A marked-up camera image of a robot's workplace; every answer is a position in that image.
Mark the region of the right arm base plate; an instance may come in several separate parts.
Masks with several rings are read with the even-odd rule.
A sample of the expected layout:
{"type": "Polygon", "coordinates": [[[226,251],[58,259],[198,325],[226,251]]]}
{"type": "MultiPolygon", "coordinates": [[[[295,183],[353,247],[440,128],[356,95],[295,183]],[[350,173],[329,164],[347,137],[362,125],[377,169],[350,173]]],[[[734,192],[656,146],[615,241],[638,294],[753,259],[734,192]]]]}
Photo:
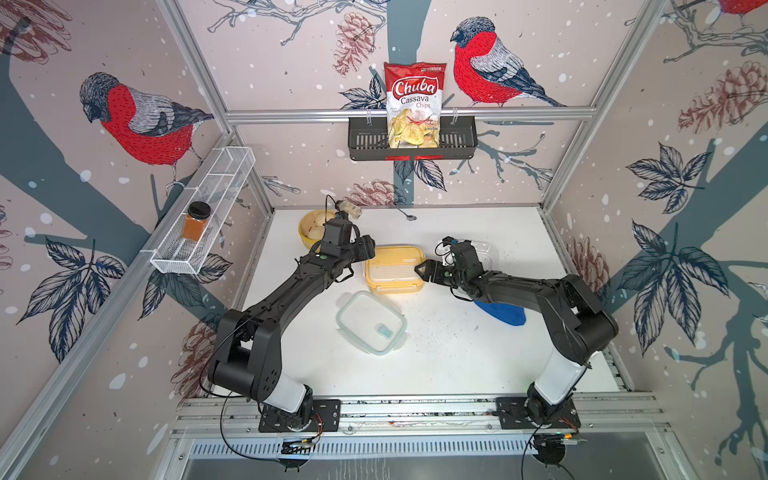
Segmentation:
{"type": "Polygon", "coordinates": [[[498,418],[502,430],[581,428],[581,421],[571,396],[558,405],[550,405],[538,397],[497,397],[493,415],[498,418]]]}

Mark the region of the yellow lunch box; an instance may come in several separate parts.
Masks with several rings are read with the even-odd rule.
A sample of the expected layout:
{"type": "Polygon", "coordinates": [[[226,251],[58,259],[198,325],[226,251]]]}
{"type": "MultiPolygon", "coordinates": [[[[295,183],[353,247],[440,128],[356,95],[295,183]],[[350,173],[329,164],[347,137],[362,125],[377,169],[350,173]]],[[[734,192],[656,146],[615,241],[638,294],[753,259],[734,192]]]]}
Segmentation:
{"type": "Polygon", "coordinates": [[[424,281],[415,268],[425,260],[423,251],[416,246],[377,246],[375,256],[365,262],[365,280],[374,293],[416,293],[423,288],[424,281]]]}

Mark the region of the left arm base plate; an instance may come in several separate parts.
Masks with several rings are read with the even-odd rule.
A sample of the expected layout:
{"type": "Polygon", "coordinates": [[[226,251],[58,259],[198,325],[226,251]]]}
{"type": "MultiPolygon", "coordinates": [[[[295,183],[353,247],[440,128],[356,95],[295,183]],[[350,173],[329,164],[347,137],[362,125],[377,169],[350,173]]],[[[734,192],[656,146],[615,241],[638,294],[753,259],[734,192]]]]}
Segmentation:
{"type": "Polygon", "coordinates": [[[321,433],[336,432],[341,416],[339,399],[305,401],[299,409],[287,412],[269,404],[261,410],[260,433],[321,433]]]}

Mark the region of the clear lunch box lid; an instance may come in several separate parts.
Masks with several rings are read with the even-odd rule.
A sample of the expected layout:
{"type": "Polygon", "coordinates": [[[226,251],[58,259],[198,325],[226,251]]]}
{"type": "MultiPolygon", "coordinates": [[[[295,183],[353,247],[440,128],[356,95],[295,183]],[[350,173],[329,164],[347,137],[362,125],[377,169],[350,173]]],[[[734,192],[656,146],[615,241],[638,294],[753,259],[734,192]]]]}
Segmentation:
{"type": "Polygon", "coordinates": [[[403,347],[408,322],[387,298],[368,291],[351,295],[336,315],[339,333],[366,354],[384,356],[403,347]]]}

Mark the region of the blue cleaning cloth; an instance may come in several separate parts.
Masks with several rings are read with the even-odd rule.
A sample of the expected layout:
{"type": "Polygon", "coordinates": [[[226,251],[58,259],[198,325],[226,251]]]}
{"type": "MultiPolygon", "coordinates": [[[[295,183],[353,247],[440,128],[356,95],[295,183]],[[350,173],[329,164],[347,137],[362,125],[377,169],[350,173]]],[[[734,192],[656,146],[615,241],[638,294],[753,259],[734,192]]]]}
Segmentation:
{"type": "Polygon", "coordinates": [[[483,303],[474,301],[482,311],[510,326],[523,326],[526,323],[525,309],[503,303],[483,303]]]}

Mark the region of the clear plastic lunch box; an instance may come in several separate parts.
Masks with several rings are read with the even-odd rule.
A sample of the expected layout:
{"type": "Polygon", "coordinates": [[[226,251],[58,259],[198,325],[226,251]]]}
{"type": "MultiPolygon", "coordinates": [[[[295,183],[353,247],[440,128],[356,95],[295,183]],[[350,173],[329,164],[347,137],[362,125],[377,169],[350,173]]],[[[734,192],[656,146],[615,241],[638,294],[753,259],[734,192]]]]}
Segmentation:
{"type": "Polygon", "coordinates": [[[478,240],[462,240],[459,245],[461,246],[463,262],[466,265],[473,265],[479,262],[482,264],[484,271],[494,270],[499,266],[498,250],[491,243],[478,240]]]}

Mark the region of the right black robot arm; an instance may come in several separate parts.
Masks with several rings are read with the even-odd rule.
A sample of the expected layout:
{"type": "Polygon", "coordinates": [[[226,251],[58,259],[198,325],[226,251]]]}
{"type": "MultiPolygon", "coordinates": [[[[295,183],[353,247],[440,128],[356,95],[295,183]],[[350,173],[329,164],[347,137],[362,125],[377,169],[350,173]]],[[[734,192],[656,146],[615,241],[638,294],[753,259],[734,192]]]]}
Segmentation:
{"type": "Polygon", "coordinates": [[[414,268],[426,283],[465,293],[464,301],[505,304],[541,314],[554,350],[528,387],[527,418],[546,426],[563,417],[592,357],[618,335],[619,326],[578,275],[532,279],[487,270],[469,240],[443,239],[451,262],[426,260],[414,268]]]}

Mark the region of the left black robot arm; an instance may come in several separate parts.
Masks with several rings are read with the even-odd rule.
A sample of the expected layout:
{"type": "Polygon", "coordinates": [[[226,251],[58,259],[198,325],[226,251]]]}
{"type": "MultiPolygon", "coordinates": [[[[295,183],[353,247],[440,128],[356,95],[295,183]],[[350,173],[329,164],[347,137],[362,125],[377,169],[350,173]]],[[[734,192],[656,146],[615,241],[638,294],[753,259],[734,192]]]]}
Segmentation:
{"type": "Polygon", "coordinates": [[[282,372],[282,335],[315,297],[351,278],[353,264],[374,256],[375,241],[346,213],[335,214],[280,286],[246,310],[223,316],[207,364],[208,382],[277,412],[290,428],[310,423],[312,390],[282,372]]]}

